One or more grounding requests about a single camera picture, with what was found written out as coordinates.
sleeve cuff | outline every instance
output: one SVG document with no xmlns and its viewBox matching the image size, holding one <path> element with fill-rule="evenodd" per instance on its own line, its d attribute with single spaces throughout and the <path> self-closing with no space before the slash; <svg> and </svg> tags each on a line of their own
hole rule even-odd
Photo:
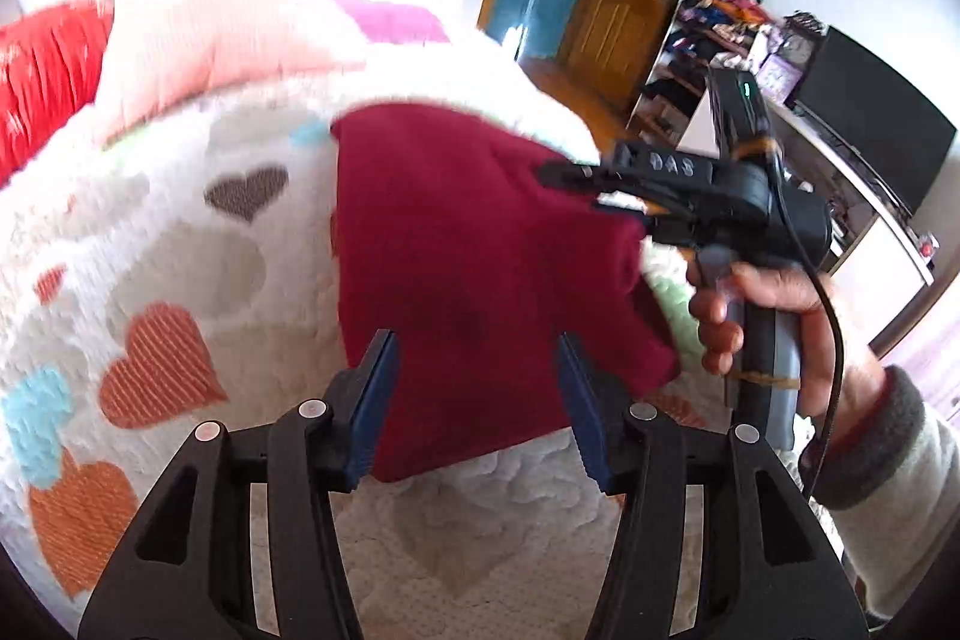
<svg viewBox="0 0 960 640">
<path fill-rule="evenodd" d="M 923 429 L 923 398 L 904 370 L 887 369 L 890 389 L 856 443 L 828 456 L 813 497 L 829 510 L 860 504 L 899 469 Z M 814 439 L 800 457 L 803 477 L 809 474 L 819 449 Z"/>
</svg>

blue heart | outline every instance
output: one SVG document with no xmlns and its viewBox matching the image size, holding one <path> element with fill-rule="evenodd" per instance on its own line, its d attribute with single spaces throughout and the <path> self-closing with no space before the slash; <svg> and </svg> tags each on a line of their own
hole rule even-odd
<svg viewBox="0 0 960 640">
<path fill-rule="evenodd" d="M 0 408 L 24 477 L 32 486 L 50 488 L 61 477 L 61 442 L 56 429 L 73 414 L 64 376 L 52 367 L 41 367 L 13 386 Z"/>
<path fill-rule="evenodd" d="M 297 148 L 315 148 L 322 145 L 330 136 L 330 125 L 323 121 L 312 121 L 295 128 L 290 133 L 290 142 Z"/>
</svg>

gray sleeve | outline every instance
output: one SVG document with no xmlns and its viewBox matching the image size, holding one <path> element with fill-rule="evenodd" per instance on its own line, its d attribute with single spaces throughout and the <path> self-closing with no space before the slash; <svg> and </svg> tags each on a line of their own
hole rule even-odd
<svg viewBox="0 0 960 640">
<path fill-rule="evenodd" d="M 815 491 L 880 616 L 892 616 L 923 579 L 960 509 L 955 432 L 904 372 L 888 371 L 883 408 L 851 450 L 827 460 Z"/>
</svg>

red pillow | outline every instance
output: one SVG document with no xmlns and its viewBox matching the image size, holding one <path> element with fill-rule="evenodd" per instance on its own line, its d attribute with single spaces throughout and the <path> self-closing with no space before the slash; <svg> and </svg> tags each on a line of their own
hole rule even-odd
<svg viewBox="0 0 960 640">
<path fill-rule="evenodd" d="M 0 28 L 0 186 L 93 101 L 113 0 L 73 0 Z"/>
<path fill-rule="evenodd" d="M 558 153 L 417 104 L 357 110 L 333 133 L 347 360 L 357 366 L 376 329 L 400 339 L 380 480 L 568 426 L 563 330 L 635 398 L 677 375 L 669 325 L 640 276 L 640 223 L 539 185 L 535 167 Z"/>
</svg>

silver screw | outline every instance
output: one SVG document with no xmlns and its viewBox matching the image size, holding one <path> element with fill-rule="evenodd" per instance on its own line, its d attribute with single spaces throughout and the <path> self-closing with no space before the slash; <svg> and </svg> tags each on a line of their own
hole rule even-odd
<svg viewBox="0 0 960 640">
<path fill-rule="evenodd" d="M 760 432 L 757 432 L 749 423 L 741 423 L 733 430 L 733 434 L 736 434 L 736 438 L 740 442 L 746 442 L 748 445 L 760 441 Z"/>
<path fill-rule="evenodd" d="M 200 442 L 210 442 L 211 439 L 216 439 L 219 433 L 220 424 L 216 421 L 205 421 L 196 429 L 193 429 L 194 437 L 197 437 Z"/>
<path fill-rule="evenodd" d="M 307 399 L 299 406 L 298 412 L 303 418 L 319 418 L 326 413 L 326 403 L 320 399 Z"/>
<path fill-rule="evenodd" d="M 652 421 L 656 418 L 656 408 L 646 402 L 635 402 L 630 405 L 630 415 L 638 421 Z"/>
</svg>

